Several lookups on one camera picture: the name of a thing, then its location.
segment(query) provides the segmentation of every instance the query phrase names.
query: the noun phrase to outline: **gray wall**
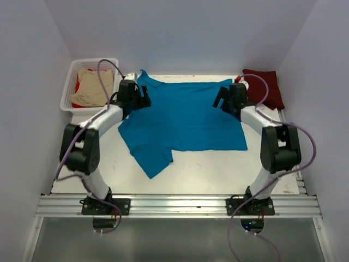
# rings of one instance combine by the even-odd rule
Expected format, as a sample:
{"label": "gray wall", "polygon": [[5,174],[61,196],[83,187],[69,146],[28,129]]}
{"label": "gray wall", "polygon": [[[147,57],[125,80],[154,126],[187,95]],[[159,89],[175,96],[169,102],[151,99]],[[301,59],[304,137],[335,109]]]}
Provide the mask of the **gray wall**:
{"label": "gray wall", "polygon": [[19,261],[52,182],[71,55],[42,0],[0,3],[0,257]]}
{"label": "gray wall", "polygon": [[[278,79],[286,118],[313,134],[314,164],[303,172],[317,194],[337,261],[348,261],[349,2],[318,0],[290,49]],[[302,140],[304,160],[311,146]]]}
{"label": "gray wall", "polygon": [[276,69],[316,0],[46,0],[74,58],[113,56],[125,72]]}

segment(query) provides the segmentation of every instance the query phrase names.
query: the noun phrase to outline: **white table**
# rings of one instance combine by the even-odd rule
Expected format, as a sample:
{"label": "white table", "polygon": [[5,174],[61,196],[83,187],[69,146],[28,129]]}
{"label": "white table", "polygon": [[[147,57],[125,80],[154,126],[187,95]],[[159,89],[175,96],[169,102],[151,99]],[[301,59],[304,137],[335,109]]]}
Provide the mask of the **white table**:
{"label": "white table", "polygon": [[[234,78],[229,75],[150,75],[164,82],[204,82]],[[263,107],[269,116],[279,120],[277,110]],[[74,116],[79,123],[90,116]],[[119,134],[118,125],[100,139],[99,170],[115,194],[244,194],[261,168],[261,137],[243,124],[247,151],[172,151],[173,163],[153,179],[149,179],[131,156]],[[61,176],[69,174],[63,168]],[[78,178],[54,182],[51,193],[85,193]],[[284,176],[273,194],[299,194],[294,174]]]}

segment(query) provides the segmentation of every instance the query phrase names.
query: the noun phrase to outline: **plastic basket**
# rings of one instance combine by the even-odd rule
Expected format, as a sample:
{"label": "plastic basket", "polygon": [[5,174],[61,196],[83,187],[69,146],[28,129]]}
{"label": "plastic basket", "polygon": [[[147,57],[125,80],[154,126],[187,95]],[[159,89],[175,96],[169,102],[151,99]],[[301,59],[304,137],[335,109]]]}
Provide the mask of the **plastic basket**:
{"label": "plastic basket", "polygon": [[[69,97],[71,94],[75,93],[75,86],[77,82],[77,74],[81,68],[87,68],[92,70],[97,70],[98,62],[103,58],[91,58],[91,59],[79,59],[74,60],[70,64],[68,76],[64,84],[63,94],[61,98],[61,109],[63,111],[72,112],[74,115],[93,115],[99,112],[102,107],[96,108],[74,108],[71,105]],[[115,58],[106,58],[113,62],[116,66],[118,66],[118,61]],[[118,71],[114,68],[114,66],[108,62],[102,62],[100,65],[100,70],[112,69],[114,72],[114,87],[113,92],[117,90],[117,74]]]}

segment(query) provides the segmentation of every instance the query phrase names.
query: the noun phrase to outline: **purple cable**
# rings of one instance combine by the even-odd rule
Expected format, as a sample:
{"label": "purple cable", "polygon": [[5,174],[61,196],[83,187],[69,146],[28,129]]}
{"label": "purple cable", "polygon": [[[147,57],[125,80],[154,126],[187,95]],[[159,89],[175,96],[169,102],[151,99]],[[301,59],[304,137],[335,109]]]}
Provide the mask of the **purple cable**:
{"label": "purple cable", "polygon": [[110,100],[109,100],[109,95],[108,95],[108,92],[103,84],[103,81],[102,81],[102,78],[100,77],[100,64],[102,62],[109,62],[111,63],[117,70],[118,72],[121,74],[121,77],[124,79],[125,76],[121,73],[121,71],[119,70],[119,68],[113,63],[111,62],[110,60],[108,59],[101,59],[98,64],[97,64],[97,75],[98,75],[98,79],[100,81],[100,84],[102,86],[102,89],[104,91],[104,94],[107,98],[107,108],[104,109],[103,111],[100,111],[98,114],[96,114],[95,116],[93,116],[90,121],[87,122],[87,124],[85,124],[85,126],[83,128],[80,129],[79,132],[77,132],[77,134],[74,136],[74,138],[72,139],[70,145],[68,146],[67,148],[67,151],[65,152],[63,158],[62,158],[62,161],[60,162],[59,166],[58,166],[58,169],[57,169],[57,172],[56,172],[56,175],[55,175],[55,180],[57,181],[63,181],[63,180],[66,180],[66,179],[69,179],[69,178],[72,178],[72,177],[79,177],[81,179],[81,182],[83,184],[83,186],[85,187],[86,191],[91,193],[91,195],[96,198],[97,200],[99,200],[101,203],[105,204],[105,205],[109,205],[111,206],[112,208],[114,208],[119,216],[120,216],[120,219],[118,221],[118,223],[116,224],[115,227],[113,227],[111,230],[108,230],[106,232],[104,232],[103,234],[106,234],[106,233],[110,233],[112,231],[114,231],[121,223],[121,219],[122,219],[122,215],[121,215],[121,210],[116,206],[116,205],[113,205],[112,203],[108,203],[107,201],[104,201],[103,199],[99,198],[98,196],[96,196],[93,192],[91,192],[91,190],[87,187],[86,183],[84,182],[83,180],[83,176],[82,175],[78,175],[78,174],[72,174],[72,175],[68,175],[68,176],[65,176],[65,177],[61,177],[61,178],[58,178],[59,177],[59,174],[61,173],[61,170],[65,164],[65,161],[67,161],[67,158],[68,158],[68,155],[69,153],[71,152],[71,150],[73,149],[75,143],[77,142],[77,140],[79,139],[80,135],[93,123],[93,121],[95,121],[98,117],[102,116],[103,114],[105,114],[109,107],[110,107]]}
{"label": "purple cable", "polygon": [[[275,120],[272,120],[270,117],[268,117],[267,115],[265,115],[264,113],[262,113],[260,110],[258,110],[258,106],[260,106],[268,97],[269,95],[269,87],[268,87],[268,84],[265,82],[264,79],[262,79],[260,76],[258,75],[255,75],[255,74],[245,74],[245,75],[242,75],[241,77],[244,77],[244,76],[253,76],[253,77],[256,77],[258,79],[260,79],[264,85],[266,86],[266,94],[265,96],[263,97],[263,99],[256,105],[256,112],[264,117],[266,120],[269,120],[271,121],[272,123],[276,123],[276,124],[288,124],[289,126],[293,126],[293,127],[296,127],[297,129],[301,130],[303,133],[305,133],[307,135],[307,137],[309,138],[311,144],[312,144],[312,148],[313,148],[313,153],[312,153],[312,157],[311,159],[303,166],[299,167],[299,168],[296,168],[294,170],[289,170],[289,171],[286,171],[284,173],[282,173],[281,175],[279,175],[278,177],[274,178],[273,180],[271,180],[267,185],[265,185],[260,191],[258,191],[256,194],[254,194],[253,196],[251,196],[248,200],[246,200],[245,202],[243,202],[241,205],[239,205],[233,212],[231,218],[230,218],[230,221],[229,221],[229,226],[228,226],[228,231],[227,231],[227,237],[228,237],[228,243],[229,243],[229,247],[230,247],[230,250],[231,252],[233,253],[234,257],[239,261],[239,262],[242,262],[236,251],[234,250],[233,248],[233,244],[231,242],[231,237],[230,237],[230,232],[231,232],[231,226],[233,224],[233,218],[234,216],[237,214],[237,212],[243,207],[245,206],[246,204],[248,204],[249,202],[251,202],[256,196],[258,196],[260,193],[262,193],[264,190],[266,190],[268,187],[270,187],[273,183],[275,183],[277,180],[279,180],[281,177],[283,176],[286,176],[288,174],[291,174],[291,173],[294,173],[294,172],[298,172],[298,171],[301,171],[305,168],[307,168],[309,165],[311,165],[311,163],[314,161],[315,157],[316,157],[316,145],[315,145],[315,141],[313,139],[313,137],[309,134],[308,131],[306,131],[304,128],[294,124],[294,123],[286,123],[286,122],[281,122],[281,121],[275,121]],[[281,253],[280,253],[280,249],[276,246],[276,244],[274,242],[272,242],[271,240],[269,240],[268,238],[266,238],[265,236],[262,236],[260,234],[257,234],[257,236],[261,239],[264,239],[265,241],[267,241],[268,243],[270,243],[276,250],[276,252],[278,253],[278,262],[281,262],[282,261],[282,256],[281,256]]]}

